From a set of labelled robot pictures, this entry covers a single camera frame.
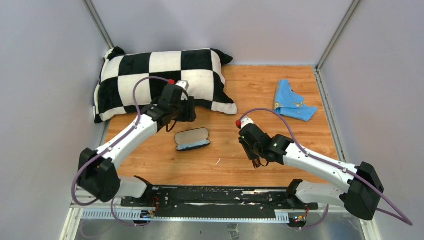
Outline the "brown sunglasses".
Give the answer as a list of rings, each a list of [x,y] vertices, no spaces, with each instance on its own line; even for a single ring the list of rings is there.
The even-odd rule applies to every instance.
[[[248,156],[248,159],[252,162],[252,165],[255,169],[258,169],[259,167],[264,167],[265,165],[262,164],[260,157],[254,153],[254,151],[251,148],[247,148],[246,154]]]

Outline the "black sunglasses case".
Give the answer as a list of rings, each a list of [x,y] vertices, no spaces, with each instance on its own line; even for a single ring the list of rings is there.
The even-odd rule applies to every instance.
[[[209,140],[209,131],[205,127],[181,131],[175,134],[174,140],[176,143],[176,148],[177,148],[177,145],[191,144],[191,143],[196,143],[202,140]],[[199,147],[195,149],[185,149],[185,150],[176,149],[176,151],[184,152],[184,151],[196,150],[200,148],[203,148],[203,147]]]

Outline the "light blue cleaning cloth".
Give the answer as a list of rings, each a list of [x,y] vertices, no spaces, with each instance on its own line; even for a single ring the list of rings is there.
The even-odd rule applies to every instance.
[[[178,144],[176,147],[177,151],[183,151],[183,150],[190,150],[190,149],[196,149],[196,148],[202,148],[205,146],[208,146],[211,143],[210,140],[205,139],[194,143],[187,143],[187,144]]]

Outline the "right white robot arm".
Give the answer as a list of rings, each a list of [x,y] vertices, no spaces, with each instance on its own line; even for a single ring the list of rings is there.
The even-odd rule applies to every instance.
[[[309,172],[327,181],[326,184],[294,179],[285,195],[286,204],[298,209],[303,204],[321,203],[345,208],[353,216],[370,221],[374,218],[384,187],[375,168],[341,162],[297,145],[286,136],[270,137],[251,119],[236,121],[239,143],[254,168],[261,160],[278,163]]]

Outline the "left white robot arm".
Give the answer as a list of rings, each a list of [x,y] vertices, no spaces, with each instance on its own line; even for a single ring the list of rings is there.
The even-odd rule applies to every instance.
[[[83,150],[72,182],[73,200],[77,201],[76,187],[81,187],[103,203],[116,197],[133,197],[140,206],[149,206],[153,193],[148,183],[119,176],[117,170],[140,144],[182,117],[185,109],[194,111],[194,98],[188,96],[188,89],[187,81],[166,85],[158,102],[138,110],[136,119],[115,138],[95,150]]]

